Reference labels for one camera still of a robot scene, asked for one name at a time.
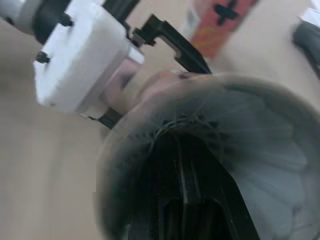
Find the orange packaging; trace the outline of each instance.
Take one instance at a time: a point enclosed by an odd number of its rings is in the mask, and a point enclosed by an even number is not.
[[[257,0],[193,0],[182,34],[213,59]]]

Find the white object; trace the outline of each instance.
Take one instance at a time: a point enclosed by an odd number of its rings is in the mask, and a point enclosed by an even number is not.
[[[59,111],[101,117],[144,62],[126,29],[103,7],[73,0],[66,13],[72,27],[58,24],[35,61],[37,101]]]
[[[316,25],[320,28],[320,11],[309,7],[304,11],[300,18],[301,20]]]
[[[312,0],[313,8],[317,11],[320,11],[320,0]]]
[[[33,35],[34,16],[42,0],[1,0],[0,17],[10,19],[20,31]]]

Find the black metal bracket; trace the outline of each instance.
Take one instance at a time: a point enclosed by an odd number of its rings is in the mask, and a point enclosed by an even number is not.
[[[194,136],[161,136],[137,186],[129,240],[260,239],[235,180]]]
[[[210,68],[200,52],[167,21],[161,21],[155,15],[151,15],[141,29],[136,28],[133,31],[131,41],[140,48],[142,45],[154,46],[156,38],[161,38],[175,50],[174,59],[187,71],[211,74]]]

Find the beige table surface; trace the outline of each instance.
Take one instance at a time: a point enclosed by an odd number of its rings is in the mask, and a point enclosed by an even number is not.
[[[155,13],[180,29],[186,2],[142,0],[129,22],[141,26]],[[297,15],[308,2],[260,0],[213,69],[266,77],[320,106],[320,82],[291,44]],[[32,61],[40,47],[0,22],[0,239],[102,239],[93,208],[102,126],[37,105]],[[147,61],[127,99],[151,74],[179,68],[162,42],[143,51]]]

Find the black screw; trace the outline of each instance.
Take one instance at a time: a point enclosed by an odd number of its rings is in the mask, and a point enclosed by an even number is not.
[[[59,23],[65,27],[72,27],[74,25],[71,17],[66,13],[61,16]]]
[[[35,60],[41,64],[48,64],[50,63],[50,58],[48,57],[48,54],[46,54],[43,51],[38,52],[38,54],[36,55]]]

